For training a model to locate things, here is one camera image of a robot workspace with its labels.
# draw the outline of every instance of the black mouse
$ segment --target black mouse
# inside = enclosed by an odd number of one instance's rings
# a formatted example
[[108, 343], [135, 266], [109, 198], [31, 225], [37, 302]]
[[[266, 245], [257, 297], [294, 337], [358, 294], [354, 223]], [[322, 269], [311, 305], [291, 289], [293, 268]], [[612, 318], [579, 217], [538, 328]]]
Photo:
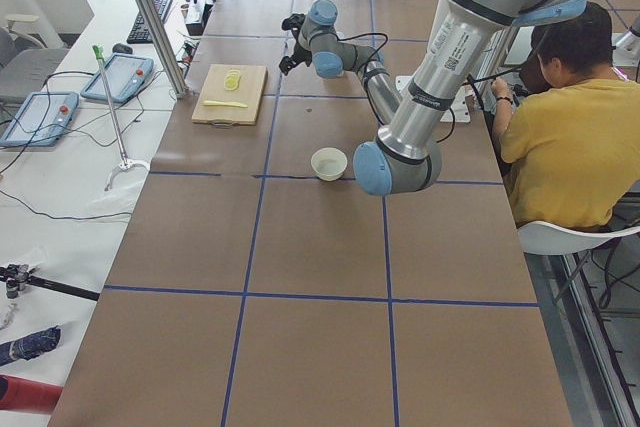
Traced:
[[111, 52], [118, 54], [133, 54], [133, 49], [127, 44], [115, 44], [111, 47]]

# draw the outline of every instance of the person's arm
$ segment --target person's arm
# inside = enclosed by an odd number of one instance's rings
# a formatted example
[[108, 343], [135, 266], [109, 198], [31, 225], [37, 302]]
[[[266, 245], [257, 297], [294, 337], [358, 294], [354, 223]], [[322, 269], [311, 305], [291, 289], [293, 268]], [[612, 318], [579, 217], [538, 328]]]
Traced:
[[496, 115], [491, 129], [491, 140], [496, 152], [500, 153], [500, 136], [509, 127], [513, 116], [513, 94], [507, 83], [500, 78], [491, 84], [491, 91], [496, 98]]

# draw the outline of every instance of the cutting board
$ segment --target cutting board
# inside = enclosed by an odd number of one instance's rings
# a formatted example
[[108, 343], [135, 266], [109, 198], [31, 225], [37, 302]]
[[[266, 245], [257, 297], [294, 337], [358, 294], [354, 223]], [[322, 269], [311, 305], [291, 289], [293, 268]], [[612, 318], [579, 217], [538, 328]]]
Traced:
[[[236, 90], [225, 90], [224, 79], [229, 69], [240, 71]], [[264, 65], [212, 64], [204, 81], [191, 120], [196, 123], [255, 125], [267, 68]], [[205, 100], [241, 102], [247, 107], [205, 106]]]

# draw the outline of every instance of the bowl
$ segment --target bowl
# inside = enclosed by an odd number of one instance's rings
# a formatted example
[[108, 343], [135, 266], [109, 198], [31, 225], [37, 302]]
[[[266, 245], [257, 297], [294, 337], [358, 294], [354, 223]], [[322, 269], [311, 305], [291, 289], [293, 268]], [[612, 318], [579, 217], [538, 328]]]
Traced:
[[325, 147], [311, 156], [311, 167], [319, 179], [339, 179], [347, 168], [347, 156], [339, 149]]

